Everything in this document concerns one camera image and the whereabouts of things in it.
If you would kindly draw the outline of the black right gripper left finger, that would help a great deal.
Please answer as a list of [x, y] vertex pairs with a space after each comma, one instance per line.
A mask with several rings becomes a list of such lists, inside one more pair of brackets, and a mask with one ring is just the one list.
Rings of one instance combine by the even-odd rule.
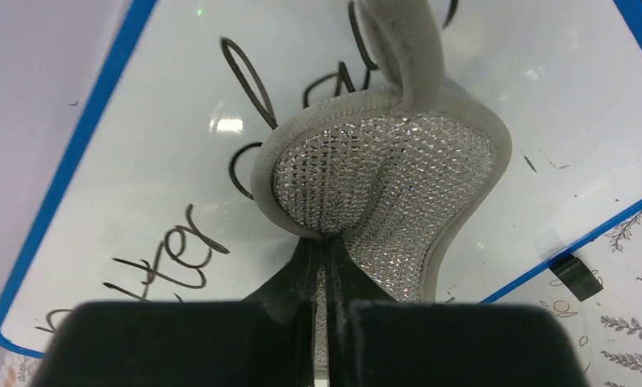
[[34, 386], [311, 386], [321, 244], [240, 301], [89, 302], [62, 322]]

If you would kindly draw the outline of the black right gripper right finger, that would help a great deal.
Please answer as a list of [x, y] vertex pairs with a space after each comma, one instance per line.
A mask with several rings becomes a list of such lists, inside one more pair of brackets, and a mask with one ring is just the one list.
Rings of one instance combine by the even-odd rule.
[[332, 386], [584, 386], [569, 338], [532, 306], [402, 303], [326, 242]]

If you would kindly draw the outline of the silver mesh sponge eraser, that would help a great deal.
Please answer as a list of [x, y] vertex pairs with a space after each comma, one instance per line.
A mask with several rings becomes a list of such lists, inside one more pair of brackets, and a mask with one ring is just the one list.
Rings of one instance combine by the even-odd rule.
[[356, 8], [387, 87], [315, 103], [275, 129], [253, 166], [253, 200], [299, 237], [340, 236], [391, 297], [432, 301], [450, 244], [507, 169], [511, 135], [446, 86], [428, 2]]

